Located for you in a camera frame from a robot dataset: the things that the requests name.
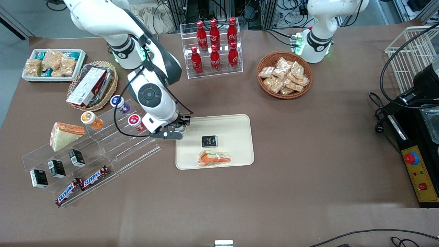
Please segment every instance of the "wicker basket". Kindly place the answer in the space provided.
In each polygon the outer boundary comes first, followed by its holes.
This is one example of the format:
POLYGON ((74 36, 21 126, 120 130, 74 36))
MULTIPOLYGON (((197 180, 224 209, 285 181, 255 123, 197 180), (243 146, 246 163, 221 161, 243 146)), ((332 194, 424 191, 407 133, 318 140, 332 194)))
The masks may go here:
POLYGON ((258 78, 259 85, 262 87, 263 90, 265 90, 265 92, 267 92, 268 94, 270 94, 276 98, 281 98, 281 99, 292 99, 292 98, 297 98, 297 97, 301 96, 302 94, 306 93, 306 91, 308 91, 308 89, 311 86, 311 83, 313 82, 313 73, 311 72, 311 68, 309 67, 308 63, 305 60, 303 60, 303 58, 301 58, 300 56, 298 56, 292 52, 289 52, 289 51, 276 51, 276 52, 270 53, 267 56, 265 56, 264 58, 262 58, 262 60, 258 64, 258 68, 256 70, 256 77, 258 78), (273 91, 271 91, 270 89, 268 89, 264 85, 262 78, 260 78, 258 76, 264 67, 268 67, 268 66, 276 67, 276 63, 277 63, 277 60, 279 57, 284 57, 286 60, 292 61, 292 62, 296 61, 300 65, 302 65, 302 67, 304 68, 304 70, 305 70, 304 75, 306 75, 306 77, 308 77, 309 83, 308 83, 308 85, 305 86, 305 88, 303 88, 302 92, 293 92, 293 93, 290 93, 288 95, 282 95, 280 93, 276 94, 273 91))
MULTIPOLYGON (((97 62, 91 62, 90 64, 100 65, 100 66, 107 67, 107 68, 111 69, 111 71, 113 72, 113 75, 112 75, 112 78, 110 80, 110 84, 107 86, 107 89, 104 92, 104 98, 97 105, 94 105, 94 106, 91 106, 91 107, 87 108, 87 107, 77 106, 77 105, 74 105, 72 103, 67 102, 69 105, 73 106, 74 108, 80 109, 81 111, 84 111, 84 112, 85 111, 92 111, 92 112, 94 112, 94 111, 102 109, 108 103, 108 101, 110 101, 110 98, 113 96, 113 93, 116 92, 117 81, 118 81, 118 76, 117 76, 117 73, 116 73, 116 68, 114 68, 114 66, 111 63, 104 62, 104 61, 97 61, 97 62)), ((71 92, 75 89, 76 84, 79 82, 80 75, 81 75, 81 73, 79 73, 75 77, 73 82, 68 87, 67 97, 69 97, 71 92)))

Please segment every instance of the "acrylic display rack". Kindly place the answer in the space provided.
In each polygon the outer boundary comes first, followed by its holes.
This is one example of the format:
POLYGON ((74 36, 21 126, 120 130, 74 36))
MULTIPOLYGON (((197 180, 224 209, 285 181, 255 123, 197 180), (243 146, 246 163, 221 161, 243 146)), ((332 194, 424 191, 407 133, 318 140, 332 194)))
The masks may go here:
POLYGON ((199 78, 205 76, 216 76, 216 75, 224 75, 230 73, 239 73, 244 71, 244 64, 242 59, 242 44, 241 44, 241 31, 239 28, 238 19, 236 19, 236 50, 238 51, 238 69, 236 71, 229 70, 229 47, 227 44, 227 29, 229 27, 228 19, 218 19, 218 30, 219 30, 219 38, 220 38, 220 48, 219 48, 219 58, 221 60, 221 70, 219 72, 213 72, 210 66, 210 54, 212 52, 211 44, 210 44, 210 21, 203 22, 204 29, 207 34, 208 41, 208 52, 200 53, 200 49, 198 49, 197 42, 197 24, 189 23, 180 25, 180 34, 181 34, 181 42, 183 44, 183 53, 184 53, 184 63, 186 64, 186 72, 188 79, 199 78), (201 63, 203 65, 203 73, 199 76, 195 74, 194 67, 192 66, 191 56, 192 51, 191 48, 195 46, 198 49, 198 53, 201 56, 201 63))
MULTIPOLYGON (((138 132, 128 125, 127 120, 129 115, 136 113, 142 116, 144 112, 137 108, 134 101, 127 100, 126 102, 131 107, 130 112, 127 114, 121 114, 117 111, 116 113, 116 120, 119 128, 126 134, 146 134, 145 132, 147 131, 138 132)), ((52 192, 54 200, 56 200, 74 178, 85 180, 104 165, 107 166, 108 173, 84 191, 81 191, 78 187, 77 190, 74 191, 61 205, 61 207, 66 207, 70 203, 116 178, 121 173, 161 149, 154 138, 134 138, 119 133, 114 124, 113 109, 98 117, 104 122, 104 126, 100 130, 94 130, 89 126, 86 126, 85 135, 60 151, 54 152, 52 147, 47 144, 23 156, 23 164, 29 175, 29 186, 32 186, 29 174, 32 169, 45 171, 49 185, 42 190, 52 192), (76 149, 82 153, 86 166, 76 167, 72 165, 68 155, 70 149, 76 149), (47 164, 50 160, 59 160, 63 163, 66 173, 65 177, 51 177, 47 164)))

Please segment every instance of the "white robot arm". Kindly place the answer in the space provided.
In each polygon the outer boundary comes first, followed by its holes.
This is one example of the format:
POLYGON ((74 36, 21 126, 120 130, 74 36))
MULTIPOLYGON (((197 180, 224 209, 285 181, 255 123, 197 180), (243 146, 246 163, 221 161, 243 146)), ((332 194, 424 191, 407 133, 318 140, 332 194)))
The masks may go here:
POLYGON ((142 122, 150 136, 181 139, 183 135, 174 131, 175 126, 189 125, 190 118, 179 114, 175 102, 165 91, 181 77, 182 69, 177 59, 134 15, 115 6, 110 0, 64 2, 78 28, 103 37, 123 68, 136 69, 128 75, 128 89, 133 99, 147 112, 142 122), (153 54, 151 60, 142 59, 144 48, 153 54))
POLYGON ((309 0, 308 13, 315 24, 311 30, 302 33, 305 41, 303 59, 309 63, 322 61, 337 30, 335 17, 362 12, 368 4, 369 0, 309 0))

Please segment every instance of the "red label bottle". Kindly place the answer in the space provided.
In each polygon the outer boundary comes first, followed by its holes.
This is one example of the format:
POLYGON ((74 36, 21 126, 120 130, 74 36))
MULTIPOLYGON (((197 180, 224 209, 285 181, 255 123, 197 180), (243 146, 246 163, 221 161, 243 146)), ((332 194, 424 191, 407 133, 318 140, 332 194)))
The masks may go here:
POLYGON ((236 71, 238 69, 238 51, 236 50, 236 42, 230 44, 229 51, 229 70, 236 71))
POLYGON ((234 17, 230 17, 229 24, 229 29, 227 30, 227 42, 230 46, 232 42, 236 42, 236 34, 238 33, 238 30, 236 29, 236 19, 234 17))
POLYGON ((216 26, 216 20, 212 19, 210 20, 210 25, 212 26, 210 28, 210 44, 216 45, 217 47, 220 46, 220 31, 218 30, 218 27, 216 26))
POLYGON ((203 22, 197 21, 197 41, 198 47, 200 48, 200 52, 207 52, 207 35, 206 31, 203 28, 203 22))
POLYGON ((201 64, 201 57, 200 54, 197 53, 197 48, 195 46, 193 46, 191 50, 192 50, 192 56, 191 56, 192 66, 194 67, 195 75, 199 76, 203 73, 203 65, 201 64))
POLYGON ((218 54, 218 47, 212 45, 212 53, 210 54, 210 65, 212 66, 212 71, 218 73, 221 69, 220 55, 218 54))

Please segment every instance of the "wire rack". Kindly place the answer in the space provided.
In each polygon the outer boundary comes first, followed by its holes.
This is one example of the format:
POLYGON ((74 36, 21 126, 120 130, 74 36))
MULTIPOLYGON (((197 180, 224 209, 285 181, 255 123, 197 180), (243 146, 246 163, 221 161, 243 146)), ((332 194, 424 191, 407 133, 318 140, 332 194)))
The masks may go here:
MULTIPOLYGON (((384 50, 392 56, 402 44, 419 34, 429 26, 407 27, 398 37, 384 50)), ((413 87, 414 76, 433 62, 436 56, 431 40, 439 33, 439 28, 434 28, 426 34, 414 39, 403 48, 391 61, 396 81, 401 93, 413 87)))

